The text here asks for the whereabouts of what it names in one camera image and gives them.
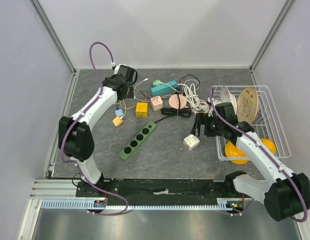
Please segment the white cube adapter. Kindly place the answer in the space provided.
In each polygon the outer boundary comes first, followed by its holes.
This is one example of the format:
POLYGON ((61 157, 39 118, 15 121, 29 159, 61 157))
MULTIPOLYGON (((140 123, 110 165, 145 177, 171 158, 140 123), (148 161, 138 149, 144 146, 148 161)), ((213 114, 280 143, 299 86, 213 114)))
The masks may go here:
POLYGON ((190 134, 188 135, 184 140, 183 140, 183 144, 185 145, 185 147, 191 151, 194 148, 196 148, 200 143, 200 140, 197 136, 190 134))

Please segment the yellow cube socket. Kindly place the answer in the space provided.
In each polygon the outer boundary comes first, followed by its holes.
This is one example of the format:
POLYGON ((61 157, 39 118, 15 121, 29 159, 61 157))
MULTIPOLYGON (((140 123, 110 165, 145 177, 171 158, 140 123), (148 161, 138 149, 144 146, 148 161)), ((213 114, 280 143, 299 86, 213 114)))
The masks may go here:
POLYGON ((147 102, 138 102, 135 109, 136 117, 138 118, 147 118, 148 117, 148 103, 147 102))

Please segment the orange charger plug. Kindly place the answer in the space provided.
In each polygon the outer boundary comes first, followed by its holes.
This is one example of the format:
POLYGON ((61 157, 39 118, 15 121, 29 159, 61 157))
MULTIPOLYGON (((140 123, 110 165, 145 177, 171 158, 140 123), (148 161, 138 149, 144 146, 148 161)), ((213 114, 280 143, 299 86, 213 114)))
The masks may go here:
POLYGON ((116 126, 116 127, 120 126, 122 123, 123 123, 123 119, 122 119, 121 116, 116 116, 116 117, 113 119, 113 124, 114 124, 114 126, 116 126))

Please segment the pink round socket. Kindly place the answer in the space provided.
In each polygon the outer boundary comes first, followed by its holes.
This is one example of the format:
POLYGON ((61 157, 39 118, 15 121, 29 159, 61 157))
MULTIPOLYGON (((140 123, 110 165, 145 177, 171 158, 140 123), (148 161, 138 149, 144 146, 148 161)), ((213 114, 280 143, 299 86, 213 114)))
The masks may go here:
POLYGON ((172 95, 169 100, 169 107, 174 109, 184 109, 187 106, 186 97, 182 94, 174 94, 172 95))

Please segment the green power strip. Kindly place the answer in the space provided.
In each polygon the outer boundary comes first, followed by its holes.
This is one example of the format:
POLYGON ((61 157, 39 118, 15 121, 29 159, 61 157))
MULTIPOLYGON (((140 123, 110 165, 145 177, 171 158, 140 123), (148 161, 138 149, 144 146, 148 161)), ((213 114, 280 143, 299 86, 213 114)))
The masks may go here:
POLYGON ((126 161, 136 150, 146 141, 146 139, 156 130, 157 124, 153 121, 147 123, 138 134, 119 152, 119 157, 126 161))

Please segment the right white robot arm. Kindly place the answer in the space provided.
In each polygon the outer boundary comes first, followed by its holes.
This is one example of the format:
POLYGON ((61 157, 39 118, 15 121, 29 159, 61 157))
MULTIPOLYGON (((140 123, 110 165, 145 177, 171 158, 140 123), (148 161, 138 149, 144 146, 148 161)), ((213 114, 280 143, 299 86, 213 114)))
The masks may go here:
POLYGON ((303 223, 310 208, 310 181, 304 173, 296 174, 283 164, 261 141, 254 128, 239 122, 229 102, 212 105, 213 114, 197 113, 194 132, 204 126, 207 137, 222 136, 238 147, 263 175, 261 182, 243 171, 226 176, 224 191, 230 197, 239 193, 262 203, 268 214, 281 221, 292 218, 303 223))

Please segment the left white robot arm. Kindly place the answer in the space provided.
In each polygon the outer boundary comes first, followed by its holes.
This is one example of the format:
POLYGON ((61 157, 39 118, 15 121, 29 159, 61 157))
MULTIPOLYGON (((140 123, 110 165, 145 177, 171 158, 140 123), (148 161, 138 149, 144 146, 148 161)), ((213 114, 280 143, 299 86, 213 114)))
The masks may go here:
POLYGON ((95 143, 92 129, 105 113, 117 101, 131 99, 134 96, 133 84, 137 81, 137 71, 120 64, 114 68, 114 74, 102 81, 95 95, 71 117, 63 116, 59 120, 58 145, 62 157, 69 157, 75 163, 84 181, 88 182, 87 191, 94 197, 104 192, 103 175, 93 159, 95 143))

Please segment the blue charger plug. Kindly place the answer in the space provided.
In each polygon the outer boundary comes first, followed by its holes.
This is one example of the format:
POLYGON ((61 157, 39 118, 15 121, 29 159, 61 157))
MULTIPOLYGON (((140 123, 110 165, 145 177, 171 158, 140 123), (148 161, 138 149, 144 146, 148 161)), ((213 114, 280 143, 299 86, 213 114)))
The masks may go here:
POLYGON ((117 117, 121 117, 124 115, 124 112, 122 109, 117 109, 117 110, 115 110, 115 114, 117 117))

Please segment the light green plug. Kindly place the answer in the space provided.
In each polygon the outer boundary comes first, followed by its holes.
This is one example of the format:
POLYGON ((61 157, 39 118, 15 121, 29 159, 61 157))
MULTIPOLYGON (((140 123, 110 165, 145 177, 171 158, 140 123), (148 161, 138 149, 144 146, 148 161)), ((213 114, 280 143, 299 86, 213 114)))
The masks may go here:
POLYGON ((155 80, 153 83, 152 83, 153 87, 157 87, 157 86, 160 86, 161 85, 161 81, 160 80, 155 80))

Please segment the yellow bowl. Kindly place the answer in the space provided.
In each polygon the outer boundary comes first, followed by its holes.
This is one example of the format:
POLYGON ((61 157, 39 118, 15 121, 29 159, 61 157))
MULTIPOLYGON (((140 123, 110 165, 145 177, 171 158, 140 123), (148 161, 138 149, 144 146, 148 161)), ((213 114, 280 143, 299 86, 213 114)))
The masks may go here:
POLYGON ((246 154, 236 147, 232 142, 228 142, 225 146, 225 154, 231 158, 230 161, 236 165, 244 165, 249 162, 246 154))
POLYGON ((271 140, 267 138, 261 138, 261 141, 272 152, 272 154, 276 155, 276 146, 271 140))

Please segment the white bowl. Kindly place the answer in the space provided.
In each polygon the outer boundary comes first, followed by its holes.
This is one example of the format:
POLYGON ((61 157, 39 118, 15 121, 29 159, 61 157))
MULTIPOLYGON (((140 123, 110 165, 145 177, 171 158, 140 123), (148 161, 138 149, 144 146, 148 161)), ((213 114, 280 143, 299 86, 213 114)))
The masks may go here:
POLYGON ((220 90, 221 103, 231 103, 234 109, 235 114, 237 113, 237 101, 235 96, 229 91, 227 86, 222 86, 220 90))

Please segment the beige patterned plate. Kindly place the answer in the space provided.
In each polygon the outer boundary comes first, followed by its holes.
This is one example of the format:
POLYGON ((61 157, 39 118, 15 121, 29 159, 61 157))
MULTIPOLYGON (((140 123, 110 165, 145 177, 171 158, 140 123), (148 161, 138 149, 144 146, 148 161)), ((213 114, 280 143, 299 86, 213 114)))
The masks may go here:
POLYGON ((247 87, 237 99, 236 115, 239 122, 252 124, 259 110, 258 94, 255 88, 247 87))

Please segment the pink cube socket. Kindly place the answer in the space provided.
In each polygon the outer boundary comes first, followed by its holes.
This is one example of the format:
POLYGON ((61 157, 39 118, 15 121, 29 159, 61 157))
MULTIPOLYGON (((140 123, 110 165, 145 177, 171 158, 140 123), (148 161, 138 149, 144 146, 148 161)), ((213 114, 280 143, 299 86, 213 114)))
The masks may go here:
POLYGON ((163 108, 163 100, 160 96, 150 98, 150 103, 153 111, 159 111, 163 108))

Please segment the teal power strip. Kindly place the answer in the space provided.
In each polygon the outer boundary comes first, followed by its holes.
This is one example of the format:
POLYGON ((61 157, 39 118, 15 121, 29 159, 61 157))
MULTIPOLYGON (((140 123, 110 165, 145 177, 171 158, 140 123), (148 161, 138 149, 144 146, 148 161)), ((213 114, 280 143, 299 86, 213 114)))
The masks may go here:
POLYGON ((167 94, 169 92, 173 92, 177 89, 178 84, 175 80, 170 81, 168 83, 163 83, 158 86, 154 86, 151 88, 152 97, 157 97, 163 94, 167 94))

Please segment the yellow bowl right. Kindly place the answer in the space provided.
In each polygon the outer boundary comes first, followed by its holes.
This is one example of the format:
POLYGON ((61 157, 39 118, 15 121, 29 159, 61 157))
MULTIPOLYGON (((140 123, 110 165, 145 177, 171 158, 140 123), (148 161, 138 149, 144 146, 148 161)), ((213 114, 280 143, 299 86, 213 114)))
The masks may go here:
POLYGON ((272 154, 276 155, 276 146, 271 140, 267 138, 261 138, 261 141, 272 152, 272 154))

